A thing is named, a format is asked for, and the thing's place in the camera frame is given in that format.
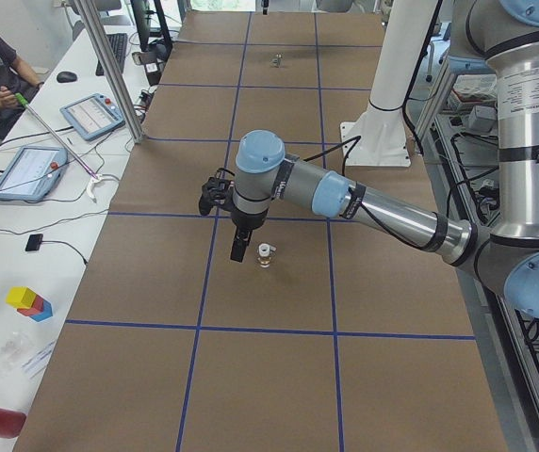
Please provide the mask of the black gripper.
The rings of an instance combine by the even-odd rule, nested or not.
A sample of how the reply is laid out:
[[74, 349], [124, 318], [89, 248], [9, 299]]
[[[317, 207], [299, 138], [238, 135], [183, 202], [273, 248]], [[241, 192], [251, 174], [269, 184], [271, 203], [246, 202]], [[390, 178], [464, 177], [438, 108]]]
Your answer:
[[265, 214], [232, 214], [231, 220], [236, 226], [230, 259], [242, 262], [254, 230], [260, 228], [266, 219]]

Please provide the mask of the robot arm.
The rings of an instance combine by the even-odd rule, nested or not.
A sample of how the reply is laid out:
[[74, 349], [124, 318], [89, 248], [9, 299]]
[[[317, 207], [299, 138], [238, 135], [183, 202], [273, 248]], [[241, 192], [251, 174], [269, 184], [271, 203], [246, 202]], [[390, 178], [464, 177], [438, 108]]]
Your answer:
[[408, 171], [378, 169], [363, 182], [288, 155], [269, 131], [239, 144], [226, 206], [241, 261], [253, 230], [276, 198], [326, 218], [342, 217], [389, 234], [471, 274], [517, 310], [539, 318], [539, 1], [458, 1], [453, 56], [478, 57], [498, 87], [499, 219], [487, 228], [402, 199]]

